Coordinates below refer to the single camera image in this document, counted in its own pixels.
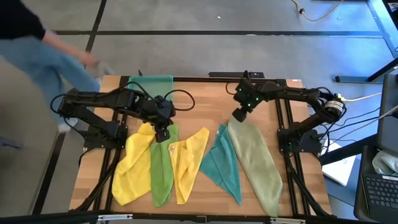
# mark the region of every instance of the wooden table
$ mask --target wooden table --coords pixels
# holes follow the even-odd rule
[[[117,88],[120,78],[120,76],[105,76],[101,91],[108,92]],[[302,87],[300,80],[287,80],[287,84],[292,87]],[[235,86],[236,83],[231,83],[229,85],[229,90],[233,92]],[[179,126],[180,131],[178,138],[183,140],[195,134],[202,127],[208,128],[210,130],[210,137],[205,151],[206,154],[214,143],[218,126],[220,124],[227,124],[231,117],[231,113],[239,104],[232,99],[231,95],[227,94],[225,91],[225,83],[174,82],[174,88],[189,91],[196,101],[196,107],[193,110],[187,112],[178,111],[177,115],[173,118],[174,123],[177,123]],[[178,108],[186,108],[191,105],[191,99],[183,93],[174,93],[173,101]],[[308,117],[308,109],[305,103],[291,101],[290,104],[294,121],[302,121]],[[111,120],[113,111],[97,108],[95,109],[95,113],[105,120]],[[275,101],[270,101],[268,103],[265,101],[262,102],[253,113],[248,114],[246,121],[256,124],[261,130],[275,165],[282,177],[284,187],[279,202],[279,216],[291,216],[292,208],[290,205],[285,164],[283,157],[278,152],[276,130],[279,128],[279,125]],[[286,122],[285,126],[288,126],[286,115],[284,115],[284,121]],[[140,124],[141,121],[135,118],[129,117],[127,119],[129,136],[137,131]],[[301,153],[300,155],[307,188],[311,191],[313,197],[322,208],[328,213],[331,213],[320,163],[312,154]],[[104,149],[95,149],[83,157],[70,203],[71,209],[79,206],[97,184],[103,156]],[[173,188],[172,198],[163,207],[155,208],[153,206],[152,195],[149,192],[123,207],[113,199],[111,210],[114,212],[131,213],[266,216],[267,214],[262,209],[240,164],[239,170],[243,195],[243,203],[241,206],[236,203],[235,199],[230,196],[230,194],[225,192],[221,187],[217,186],[212,180],[199,171],[188,202],[184,205],[177,205],[175,190]],[[106,190],[103,192],[100,208],[104,208],[104,198],[108,189],[107,186],[104,189]],[[297,196],[298,210],[300,213],[303,213],[300,191],[297,186],[295,188],[295,193]]]

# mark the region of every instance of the blue jeans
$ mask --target blue jeans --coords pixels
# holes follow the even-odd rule
[[[71,55],[55,49],[34,37],[0,40],[0,55],[19,68],[42,90],[47,106],[53,97],[65,92],[61,75],[80,91],[99,91],[100,84]],[[62,98],[53,103],[55,110]],[[58,124],[63,118],[55,114]]]

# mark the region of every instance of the concrete floor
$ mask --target concrete floor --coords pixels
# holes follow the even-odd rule
[[[50,29],[91,30],[101,0],[24,2]],[[336,1],[300,3],[311,17],[318,17]],[[373,4],[395,43],[396,30],[381,1]],[[99,30],[379,31],[366,3],[344,2],[326,19],[309,22],[296,13],[289,0],[109,0]],[[88,38],[62,36],[81,49],[86,48]],[[121,75],[137,75],[140,69],[146,75],[205,77],[210,71],[247,69],[264,72],[269,78],[301,79],[307,87],[327,86],[346,98],[375,93],[381,85],[337,84],[332,77],[368,76],[393,59],[383,38],[363,36],[107,35],[96,37],[92,52]],[[27,215],[51,153],[55,121],[40,91],[22,72],[1,58],[0,68],[0,136],[24,145],[20,150],[0,149],[0,216]],[[379,96],[348,103],[346,118],[376,109],[379,104]],[[369,136],[376,127],[371,125],[347,139]],[[337,131],[331,137],[338,138],[349,130]],[[82,143],[77,133],[67,134],[44,213],[68,210]],[[347,212],[351,206],[330,200],[334,214],[354,218]]]

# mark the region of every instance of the black sleeve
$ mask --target black sleeve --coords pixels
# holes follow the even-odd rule
[[[0,0],[0,39],[33,35],[42,40],[44,34],[40,19],[20,0]]]

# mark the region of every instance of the towel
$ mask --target towel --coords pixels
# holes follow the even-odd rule
[[[202,128],[187,140],[169,145],[177,204],[186,203],[191,194],[193,183],[206,149],[209,133],[207,128]]]
[[[260,130],[247,122],[240,123],[231,118],[228,133],[262,208],[269,216],[277,217],[282,179]]]
[[[216,141],[203,158],[200,171],[242,204],[238,162],[226,125],[219,126]]]
[[[372,165],[377,174],[398,176],[398,154],[381,151],[374,156]]]
[[[174,181],[168,148],[170,143],[178,141],[178,126],[173,124],[167,129],[170,132],[168,140],[161,143],[154,141],[150,145],[150,186],[155,207],[161,207],[170,200]]]
[[[155,132],[149,123],[126,141],[126,156],[118,163],[112,184],[113,197],[125,205],[150,191],[150,143]]]

